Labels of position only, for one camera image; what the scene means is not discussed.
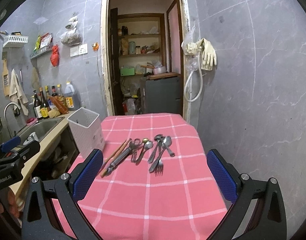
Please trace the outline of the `wooden chopstick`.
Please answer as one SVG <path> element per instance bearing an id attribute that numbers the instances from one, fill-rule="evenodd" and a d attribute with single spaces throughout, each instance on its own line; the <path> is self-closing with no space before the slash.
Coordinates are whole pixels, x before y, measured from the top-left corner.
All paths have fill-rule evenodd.
<path id="1" fill-rule="evenodd" d="M 124 142 L 122 146 L 116 151 L 116 153 L 109 158 L 109 160 L 112 160 L 108 167 L 100 174 L 101 178 L 110 175 L 117 167 L 119 164 L 121 164 L 126 157 L 129 156 L 131 149 L 129 147 L 129 144 L 131 142 L 131 139 L 128 141 Z"/>
<path id="2" fill-rule="evenodd" d="M 125 140 L 103 163 L 102 167 L 100 170 L 103 170 L 104 167 L 107 165 L 107 163 L 113 158 L 115 157 L 118 153 L 121 152 L 121 150 L 123 150 L 126 146 L 126 143 L 128 142 L 128 140 Z"/>

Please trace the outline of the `steel knife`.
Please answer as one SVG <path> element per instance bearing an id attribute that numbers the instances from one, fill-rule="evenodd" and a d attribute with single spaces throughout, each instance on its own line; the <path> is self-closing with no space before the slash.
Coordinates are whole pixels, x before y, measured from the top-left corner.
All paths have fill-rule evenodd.
<path id="1" fill-rule="evenodd" d="M 108 168 L 106 169 L 104 176 L 108 176 L 112 173 L 113 170 L 116 169 L 116 167 L 122 163 L 132 152 L 132 148 L 128 147 L 126 148 L 120 155 L 118 155 L 118 157 L 116 157 L 116 159 L 114 159 L 110 165 L 108 166 Z"/>

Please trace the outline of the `wire vegetable peeler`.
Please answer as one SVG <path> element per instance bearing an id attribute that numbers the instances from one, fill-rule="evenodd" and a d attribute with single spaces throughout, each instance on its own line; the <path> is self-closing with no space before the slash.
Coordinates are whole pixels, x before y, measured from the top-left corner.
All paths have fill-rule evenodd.
<path id="1" fill-rule="evenodd" d="M 129 147 L 131 148 L 131 162 L 135 163 L 137 159 L 137 151 L 141 148 L 142 141 L 138 138 L 130 141 Z"/>

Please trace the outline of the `steel teaspoon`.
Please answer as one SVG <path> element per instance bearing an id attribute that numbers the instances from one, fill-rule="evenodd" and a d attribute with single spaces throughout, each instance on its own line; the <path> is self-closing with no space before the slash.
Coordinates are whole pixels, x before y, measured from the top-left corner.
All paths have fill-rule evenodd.
<path id="1" fill-rule="evenodd" d="M 147 141 L 147 142 L 144 144 L 144 146 L 143 146 L 143 148 L 142 148 L 142 150 L 141 150 L 141 153 L 140 153 L 138 159 L 136 160 L 136 165 L 139 165 L 139 164 L 141 163 L 144 154 L 145 154 L 148 150 L 150 150 L 152 147 L 153 147 L 153 142 L 150 141 L 150 140 Z"/>

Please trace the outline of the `steel fork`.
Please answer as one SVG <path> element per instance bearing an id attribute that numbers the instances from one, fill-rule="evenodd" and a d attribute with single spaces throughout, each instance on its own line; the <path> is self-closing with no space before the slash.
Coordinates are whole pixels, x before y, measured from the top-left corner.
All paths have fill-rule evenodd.
<path id="1" fill-rule="evenodd" d="M 172 145 L 171 137 L 165 138 L 161 145 L 162 145 L 162 147 L 161 147 L 161 154 L 160 154 L 159 162 L 158 162 L 158 164 L 156 166 L 156 169 L 154 171 L 156 176 L 161 176 L 163 174 L 163 171 L 164 171 L 164 163 L 163 163 L 163 160 L 162 160 L 163 153 L 165 151 L 167 151 L 169 156 L 171 156 L 171 157 L 175 156 L 175 153 L 170 149 L 170 146 Z"/>

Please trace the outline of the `large steel spoon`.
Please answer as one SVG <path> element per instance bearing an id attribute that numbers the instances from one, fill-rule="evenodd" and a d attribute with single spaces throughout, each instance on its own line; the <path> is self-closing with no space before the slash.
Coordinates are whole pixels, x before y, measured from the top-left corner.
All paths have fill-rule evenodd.
<path id="1" fill-rule="evenodd" d="M 154 158 L 155 158 L 155 155 L 156 155 L 156 152 L 157 152 L 157 149 L 158 149 L 158 145 L 162 139 L 163 135 L 162 134 L 158 134 L 154 137 L 154 141 L 156 142 L 156 146 L 154 147 L 149 159 L 148 159 L 148 163 L 149 164 L 152 164 L 153 161 L 154 161 Z"/>

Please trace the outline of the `ornate handle steel spoon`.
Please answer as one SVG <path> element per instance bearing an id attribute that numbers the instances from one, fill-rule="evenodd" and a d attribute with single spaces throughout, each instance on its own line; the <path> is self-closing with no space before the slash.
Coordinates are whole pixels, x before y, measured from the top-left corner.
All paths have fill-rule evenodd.
<path id="1" fill-rule="evenodd" d="M 162 141 L 161 141 L 161 151 L 160 151 L 157 159 L 153 162 L 153 164 L 149 168 L 149 173 L 154 173 L 155 175 L 163 173 L 164 165 L 163 165 L 163 162 L 161 160 L 161 157 L 166 150 L 170 150 L 171 144 L 172 144 L 171 136 L 168 135 L 164 139 L 162 139 Z"/>

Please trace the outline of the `gold small spoon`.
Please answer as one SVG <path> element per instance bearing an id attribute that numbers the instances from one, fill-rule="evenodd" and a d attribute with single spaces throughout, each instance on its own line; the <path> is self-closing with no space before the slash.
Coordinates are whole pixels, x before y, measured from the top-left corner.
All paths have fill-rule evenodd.
<path id="1" fill-rule="evenodd" d="M 144 138 L 142 140 L 142 150 L 145 148 L 146 144 L 149 142 L 149 139 L 148 138 Z"/>

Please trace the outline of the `steel sink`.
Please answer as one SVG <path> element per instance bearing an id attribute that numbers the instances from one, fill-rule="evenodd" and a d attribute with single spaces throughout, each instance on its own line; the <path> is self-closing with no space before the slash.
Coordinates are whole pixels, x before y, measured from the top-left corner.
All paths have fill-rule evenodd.
<path id="1" fill-rule="evenodd" d="M 24 145 L 25 141 L 30 137 L 32 133 L 35 133 L 37 141 L 41 141 L 62 120 L 64 120 L 64 117 L 38 120 L 31 126 L 23 128 L 20 132 L 17 133 L 17 136 L 19 136 L 21 139 L 20 145 Z"/>

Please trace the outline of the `steel faucet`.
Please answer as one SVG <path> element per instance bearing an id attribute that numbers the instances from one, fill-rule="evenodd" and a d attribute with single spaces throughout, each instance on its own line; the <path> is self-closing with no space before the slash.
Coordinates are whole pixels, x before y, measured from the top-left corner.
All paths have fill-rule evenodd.
<path id="1" fill-rule="evenodd" d="M 11 126 L 10 126 L 9 117 L 11 116 L 11 114 L 9 113 L 9 110 L 11 110 L 12 107 L 20 109 L 20 105 L 16 102 L 10 102 L 4 107 L 4 120 L 6 123 L 8 134 L 11 138 L 13 137 L 13 132 L 11 131 Z"/>

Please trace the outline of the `dark sauce bottle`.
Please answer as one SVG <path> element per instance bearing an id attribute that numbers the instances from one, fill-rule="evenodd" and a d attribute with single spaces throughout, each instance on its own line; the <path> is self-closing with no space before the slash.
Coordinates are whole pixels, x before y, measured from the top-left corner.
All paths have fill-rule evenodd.
<path id="1" fill-rule="evenodd" d="M 41 107 L 40 107 L 41 115 L 43 116 L 44 119 L 48 119 L 50 117 L 49 109 L 48 109 L 49 105 L 45 99 L 43 88 L 40 87 L 39 91 L 40 91 L 40 97 L 41 97 Z"/>

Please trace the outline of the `pink checkered tablecloth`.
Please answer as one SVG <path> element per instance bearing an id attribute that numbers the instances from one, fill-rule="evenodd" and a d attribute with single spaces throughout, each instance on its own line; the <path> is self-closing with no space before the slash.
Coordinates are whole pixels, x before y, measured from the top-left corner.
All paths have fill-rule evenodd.
<path id="1" fill-rule="evenodd" d="M 101 123 L 104 156 L 126 139 L 171 136 L 161 176 L 149 173 L 144 155 L 129 159 L 111 175 L 97 178 L 78 204 L 103 239 L 206 239 L 227 208 L 206 163 L 197 131 L 180 115 L 169 113 L 109 116 Z"/>

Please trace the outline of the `red plastic bag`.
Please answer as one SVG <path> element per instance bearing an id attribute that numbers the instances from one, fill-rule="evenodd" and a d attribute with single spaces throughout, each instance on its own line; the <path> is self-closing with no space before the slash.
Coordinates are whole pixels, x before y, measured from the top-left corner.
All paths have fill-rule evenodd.
<path id="1" fill-rule="evenodd" d="M 57 67 L 59 65 L 59 47 L 57 44 L 52 47 L 50 61 L 53 67 Z"/>

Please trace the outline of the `cream rubber gloves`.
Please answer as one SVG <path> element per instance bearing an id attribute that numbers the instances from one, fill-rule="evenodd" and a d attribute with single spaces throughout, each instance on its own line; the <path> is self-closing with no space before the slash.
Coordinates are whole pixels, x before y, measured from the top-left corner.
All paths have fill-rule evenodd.
<path id="1" fill-rule="evenodd" d="M 192 41 L 183 41 L 182 50 L 185 55 L 201 56 L 201 69 L 212 71 L 213 66 L 217 65 L 217 55 L 210 41 L 202 38 L 196 43 Z"/>

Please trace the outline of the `white wall socket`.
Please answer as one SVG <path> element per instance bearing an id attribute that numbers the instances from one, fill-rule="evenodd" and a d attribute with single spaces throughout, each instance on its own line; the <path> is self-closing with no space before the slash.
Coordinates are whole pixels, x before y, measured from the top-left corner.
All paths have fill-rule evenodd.
<path id="1" fill-rule="evenodd" d="M 88 53 L 88 45 L 87 44 L 81 44 L 78 46 L 71 47 L 69 50 L 70 57 L 76 57 L 80 55 L 85 55 Z"/>

